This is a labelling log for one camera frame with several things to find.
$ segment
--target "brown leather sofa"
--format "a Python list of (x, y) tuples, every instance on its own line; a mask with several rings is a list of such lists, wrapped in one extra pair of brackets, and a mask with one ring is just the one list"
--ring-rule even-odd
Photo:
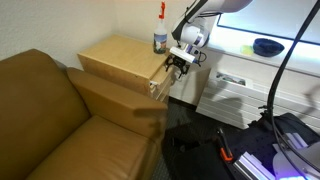
[(0, 61), (0, 179), (150, 179), (167, 106), (29, 50)]

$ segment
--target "robotic arm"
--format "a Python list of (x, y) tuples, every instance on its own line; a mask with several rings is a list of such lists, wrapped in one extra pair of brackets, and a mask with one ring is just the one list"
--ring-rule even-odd
[(237, 12), (246, 7), (251, 1), (195, 0), (174, 24), (172, 30), (173, 38), (178, 42), (186, 43), (186, 46), (183, 49), (177, 47), (170, 49), (171, 55), (166, 60), (167, 67), (170, 65), (179, 67), (182, 75), (188, 73), (189, 65), (186, 65), (186, 61), (200, 65), (199, 60), (194, 55), (200, 53), (197, 48), (205, 46), (210, 36), (204, 17)]

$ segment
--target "white wall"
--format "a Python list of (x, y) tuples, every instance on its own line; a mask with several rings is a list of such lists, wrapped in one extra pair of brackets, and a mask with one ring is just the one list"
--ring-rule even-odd
[(113, 0), (0, 0), (0, 59), (36, 48), (82, 68), (77, 53), (116, 31)]
[[(168, 47), (174, 45), (171, 27), (193, 0), (166, 1), (165, 25), (168, 30)], [(161, 0), (116, 0), (118, 31), (121, 34), (153, 42), (153, 31), (157, 27)]]

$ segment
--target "black cable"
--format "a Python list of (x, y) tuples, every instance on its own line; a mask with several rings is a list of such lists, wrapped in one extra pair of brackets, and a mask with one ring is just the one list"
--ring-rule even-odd
[(201, 13), (198, 17), (212, 17), (212, 16), (218, 16), (222, 13), (216, 12), (216, 13)]
[[(280, 82), (281, 76), (284, 72), (284, 69), (293, 53), (294, 48), (296, 47), (297, 43), (300, 41), (302, 35), (304, 34), (304, 32), (306, 31), (306, 29), (308, 28), (309, 24), (311, 23), (311, 21), (313, 20), (313, 18), (316, 16), (317, 12), (319, 11), (320, 8), (320, 0), (318, 0), (314, 7), (312, 8), (311, 12), (309, 13), (309, 15), (307, 16), (306, 20), (304, 21), (303, 25), (301, 26), (298, 34), (296, 35), (292, 46), (290, 47), (288, 53), (286, 54), (282, 64), (279, 67), (279, 70), (272, 82), (270, 91), (269, 91), (269, 95), (268, 95), (268, 100), (267, 100), (267, 118), (272, 122), (272, 127), (273, 127), (273, 132), (274, 132), (274, 136), (276, 138), (277, 143), (279, 144), (280, 150), (282, 151), (282, 153), (285, 155), (285, 157), (288, 159), (288, 161), (290, 162), (290, 164), (302, 175), (302, 177), (304, 177), (304, 174), (301, 172), (301, 170), (299, 168), (297, 168), (297, 166), (291, 161), (291, 159), (288, 157), (287, 153), (283, 150), (283, 148), (280, 145), (280, 140), (279, 137), (281, 138), (282, 141), (284, 141), (286, 143), (286, 141), (284, 140), (283, 136), (281, 135), (281, 133), (278, 131), (275, 122), (274, 122), (274, 117), (273, 117), (273, 103), (274, 103), (274, 98), (275, 98), (275, 94), (276, 94), (276, 90), (278, 87), (278, 84)], [(301, 156), (291, 145), (288, 146), (299, 158), (301, 158), (305, 163), (307, 163), (309, 166), (311, 166), (312, 168), (314, 168), (316, 171), (320, 172), (320, 169), (318, 167), (316, 167), (315, 165), (313, 165), (312, 163), (310, 163), (307, 159), (305, 159), (303, 156)]]
[(186, 11), (184, 12), (184, 20), (188, 23), (188, 24), (191, 24), (191, 22), (189, 22), (187, 20), (187, 12), (189, 11), (189, 7), (187, 7)]
[(206, 55), (206, 53), (200, 52), (199, 62), (204, 62), (204, 61), (206, 61), (206, 60), (207, 60), (207, 55)]
[(178, 44), (177, 47), (178, 47), (178, 48), (181, 48), (180, 41), (177, 40), (177, 44)]

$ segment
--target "black floor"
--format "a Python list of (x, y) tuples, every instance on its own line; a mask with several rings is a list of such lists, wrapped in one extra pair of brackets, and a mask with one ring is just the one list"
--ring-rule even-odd
[(173, 137), (188, 143), (205, 143), (216, 135), (215, 129), (217, 127), (223, 127), (227, 135), (239, 131), (238, 128), (196, 113), (194, 106), (186, 106), (173, 98), (170, 98), (168, 108), (168, 123), (162, 145), (162, 156), (152, 180), (177, 179), (173, 159), (183, 152), (178, 147), (172, 146)]

